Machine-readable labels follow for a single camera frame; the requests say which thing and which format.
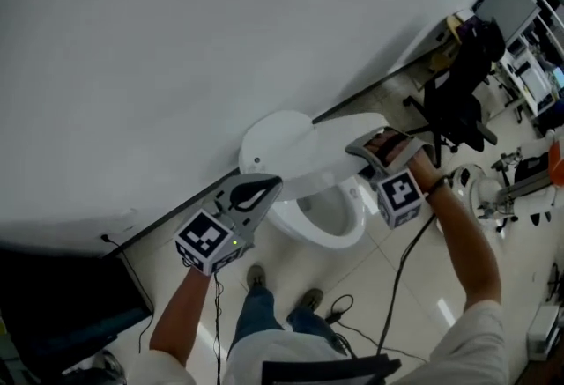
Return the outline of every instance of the cable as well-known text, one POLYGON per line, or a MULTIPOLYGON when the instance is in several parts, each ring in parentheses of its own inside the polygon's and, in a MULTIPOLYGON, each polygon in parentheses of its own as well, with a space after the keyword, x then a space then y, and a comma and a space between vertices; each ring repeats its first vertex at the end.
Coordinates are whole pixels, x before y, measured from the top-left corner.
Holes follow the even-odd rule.
POLYGON ((402 277, 402 272, 404 271, 405 261, 407 260, 407 257, 412 252, 415 245, 418 243, 423 233, 427 230, 427 228, 431 225, 431 222, 433 222, 435 218, 436 218, 435 215, 431 216, 431 218, 425 223, 425 225, 423 225, 423 227, 415 235, 413 241, 408 244, 407 248, 405 248, 405 251, 402 254, 402 258, 399 261, 399 267, 397 268, 396 279, 394 280, 394 288, 391 294, 390 309, 388 310, 388 315, 386 316, 386 323, 384 323, 384 328, 382 329, 382 335, 380 336, 380 343, 378 343, 379 346, 376 355, 380 355, 380 353, 382 352, 384 341, 386 341, 386 336, 388 335, 388 330, 390 329, 391 316, 394 312, 394 304, 396 303, 397 287, 399 286, 399 279, 402 277))
POLYGON ((221 383, 221 342, 219 340, 219 317, 223 313, 221 306, 219 305, 219 296, 223 293, 224 287, 218 280, 218 273, 213 274, 213 280, 215 281, 215 338, 213 339, 213 353, 218 360, 218 379, 217 385, 221 383), (218 350, 215 350, 216 341, 218 343, 218 350))
MULTIPOLYGON (((362 333, 360 330, 355 329, 354 327, 350 327, 348 325, 344 325, 342 322, 337 322, 338 325, 340 325, 341 327, 343 327, 344 329, 349 329, 352 330, 353 332, 358 333, 361 337, 367 339, 370 343, 372 343, 376 348, 378 348, 378 343, 376 343, 375 340, 373 340, 371 337, 369 337, 368 335, 365 335, 364 333, 362 333)), ((390 351, 390 352, 397 352, 397 353, 401 353, 403 355, 405 355, 405 357, 411 357, 412 359, 417 359, 419 361, 422 361, 423 363, 427 363, 427 361, 417 355, 414 355, 412 353, 407 353, 402 351, 401 349, 394 349, 391 347, 383 347, 382 348, 384 351, 390 351)))
MULTIPOLYGON (((114 244, 117 248, 122 248, 122 246, 120 246, 117 242, 110 240, 109 236, 107 234, 102 234, 101 236, 102 240, 104 242, 109 242, 111 244, 114 244)), ((137 275, 137 273, 135 272, 135 270, 133 269, 133 266, 131 266, 130 260, 128 259, 128 257, 125 255, 125 252, 122 250, 121 254, 123 255, 123 259, 125 260, 125 262, 128 264, 128 266, 131 269, 131 272, 133 273, 133 275, 135 276, 135 279, 137 281, 137 283, 139 284, 139 288, 141 288, 141 291, 143 292, 143 294, 145 295, 146 299, 149 301, 149 303, 151 304, 151 319, 149 320, 149 323, 147 324, 147 327, 145 327, 143 329, 143 331, 139 334, 139 353, 141 353, 141 338, 143 337, 144 333, 149 329, 149 327, 151 327, 152 324, 152 320, 155 316, 155 306, 152 303, 151 298, 149 297, 149 294, 147 294, 147 291, 145 291, 143 285, 141 284, 141 280, 139 280, 139 276, 137 275)))
MULTIPOLYGON (((330 315, 325 318, 325 321, 328 324, 332 324, 334 322, 336 322, 338 325, 340 325, 343 329, 348 329, 348 330, 352 330, 353 332, 358 333, 361 337, 365 338, 366 340, 368 340, 370 343, 372 343, 376 349, 379 347, 379 344, 376 343, 376 341, 374 339, 372 339, 371 337, 369 337, 368 335, 365 335, 364 333, 362 333, 360 330, 355 329, 354 327, 350 327, 348 325, 343 324, 340 319, 341 317, 347 312, 349 311, 354 304, 354 297, 351 294, 343 294, 342 296, 338 297, 332 304, 331 304, 331 308, 330 308, 330 315), (335 310, 335 306, 337 305, 337 303, 344 299, 344 298, 350 298, 351 299, 351 305, 349 305, 347 308, 345 308, 344 310, 335 310)), ((351 357, 353 357, 354 359, 356 359, 356 355, 354 354, 353 350, 351 349, 351 345, 349 343, 349 341, 340 333, 336 334, 337 337, 339 338, 339 341, 343 344, 343 346, 351 353, 351 357)), ((417 359, 422 361, 423 363, 427 363, 427 361, 425 359, 422 359, 421 357, 418 357, 417 355, 413 355, 410 354, 408 352, 404 352, 400 349, 392 349, 391 347, 383 347, 383 349, 385 351, 391 351, 391 352, 397 352, 397 353, 401 353, 403 355, 405 355, 406 357, 411 357, 412 359, 417 359)))

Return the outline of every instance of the black strap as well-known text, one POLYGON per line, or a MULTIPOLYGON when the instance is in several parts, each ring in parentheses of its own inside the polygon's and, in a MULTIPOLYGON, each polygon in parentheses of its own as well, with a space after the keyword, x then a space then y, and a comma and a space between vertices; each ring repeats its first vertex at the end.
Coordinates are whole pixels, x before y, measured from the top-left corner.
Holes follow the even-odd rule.
POLYGON ((429 188, 425 199, 428 198, 438 189, 441 188, 443 185, 449 183, 449 176, 443 175, 439 180, 437 180, 431 188, 429 188))
POLYGON ((265 361, 261 385, 282 383, 385 383, 384 379, 394 374, 402 363, 390 360, 388 354, 319 362, 265 361))
POLYGON ((405 133, 396 132, 394 136, 386 139, 386 141, 378 149, 378 152, 376 152, 375 156, 380 160, 384 167, 388 167, 390 165, 390 163, 386 160, 386 157, 392 150, 394 150, 394 148, 397 147, 399 143, 405 141, 405 139, 407 138, 408 136, 405 133))

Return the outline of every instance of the person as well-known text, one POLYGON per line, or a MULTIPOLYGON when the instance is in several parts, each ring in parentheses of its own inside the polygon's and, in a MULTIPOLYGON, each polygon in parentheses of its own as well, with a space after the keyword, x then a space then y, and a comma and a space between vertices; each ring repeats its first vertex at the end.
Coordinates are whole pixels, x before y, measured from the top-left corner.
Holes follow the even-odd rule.
MULTIPOLYGON (((386 136, 378 135, 367 148, 378 152, 386 136)), ((386 160, 392 161, 405 142, 392 149, 386 160)), ((442 177, 422 150, 408 166, 424 193, 442 177)), ((435 188, 427 201, 442 225, 466 302, 464 314, 435 347, 430 361, 397 383, 508 383, 501 325, 501 280, 494 253, 474 218, 449 186, 435 188)), ((130 384, 195 383, 185 367, 194 346, 209 283, 209 277, 195 268, 190 269, 160 317, 149 343, 150 350, 142 354, 129 379, 130 384)), ((274 298, 266 288, 262 268, 250 269, 248 285, 249 295, 237 322, 224 384, 260 384, 262 365, 266 360, 302 362, 345 358, 330 326, 314 313, 323 297, 321 291, 306 292, 288 316, 293 328, 289 331, 283 330, 274 319, 274 298)))

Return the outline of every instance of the office chair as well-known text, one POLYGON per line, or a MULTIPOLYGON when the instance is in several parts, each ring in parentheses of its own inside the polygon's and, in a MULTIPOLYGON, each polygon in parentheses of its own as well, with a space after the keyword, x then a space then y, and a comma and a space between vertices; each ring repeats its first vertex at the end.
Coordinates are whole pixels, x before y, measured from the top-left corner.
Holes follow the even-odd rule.
POLYGON ((427 121, 426 126, 408 134, 433 133, 437 167, 441 166, 442 145, 455 153, 460 144, 477 152, 484 151, 484 140, 497 144, 497 136, 482 123, 482 107, 472 93, 486 81, 492 62, 499 61, 504 52, 505 42, 497 24, 478 19, 462 38, 460 52, 450 68, 425 83, 423 105, 412 96, 404 100, 406 107, 415 106, 427 121))

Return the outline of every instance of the tiled floor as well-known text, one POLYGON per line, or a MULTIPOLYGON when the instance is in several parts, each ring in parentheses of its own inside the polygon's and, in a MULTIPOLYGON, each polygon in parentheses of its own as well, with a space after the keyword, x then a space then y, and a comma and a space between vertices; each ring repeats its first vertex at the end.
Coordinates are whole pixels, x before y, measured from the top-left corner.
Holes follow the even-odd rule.
MULTIPOLYGON (((495 114, 501 109, 502 97, 495 82, 486 87, 480 85, 479 98, 485 110, 495 114)), ((401 100, 417 94, 409 73, 390 78, 368 93, 339 110, 332 117, 363 111, 374 111, 386 116, 390 125, 400 129, 412 129, 424 124, 412 107, 403 107, 401 100)), ((497 134, 499 143, 487 146, 482 153, 461 146, 453 155, 443 148, 443 169, 453 170, 464 163, 477 163, 490 171, 502 152, 510 152, 522 142, 534 138, 528 121, 517 125, 515 116, 508 112, 495 118, 488 127, 497 134)), ((361 183, 370 196, 369 186, 361 183)), ((182 218, 176 216, 136 245, 127 254, 137 270, 147 292, 155 303, 158 318, 186 273, 174 249, 172 234, 182 218)), ((525 333, 536 308, 545 295, 545 283, 553 260, 560 258, 562 221, 564 215, 556 212, 553 222, 541 221, 539 227, 528 218, 510 224, 503 235, 486 233, 501 267, 503 280, 503 306, 505 329, 508 337, 510 373, 515 379, 526 363, 525 333)), ((261 262, 267 271, 268 285, 276 296, 275 313, 280 322, 293 307, 295 301, 310 287, 325 291, 320 308, 324 314, 340 295, 350 293, 355 302, 351 311, 343 317, 344 324, 361 329, 367 335, 378 338, 388 305, 399 258, 407 243, 423 226, 431 211, 427 206, 422 214, 393 232, 381 216, 371 214, 367 221, 367 233, 361 241, 344 252, 331 252, 294 241, 279 232, 271 223, 264 221, 256 231, 256 248, 241 260, 232 263, 219 273, 225 287, 221 296, 223 314, 220 318, 221 345, 229 348, 234 327, 245 298, 245 274, 254 262, 261 262)), ((199 383, 212 383, 215 377, 215 358, 212 339, 215 334, 213 285, 205 302, 198 340, 189 370, 199 383)), ((441 336, 454 323, 463 310, 464 293, 456 280, 444 239, 435 226, 430 226, 420 243, 412 251, 405 265, 398 289, 397 302, 386 345, 428 358, 441 336)), ((137 355, 139 333, 147 322, 121 334, 110 345, 110 350, 127 369, 137 355)), ((144 334, 142 346, 147 348, 152 333, 151 326, 144 334)), ((360 355, 375 353, 374 347, 354 332, 338 328, 350 340, 360 355)), ((391 379, 396 379, 416 368, 420 362, 399 354, 403 367, 391 379)))

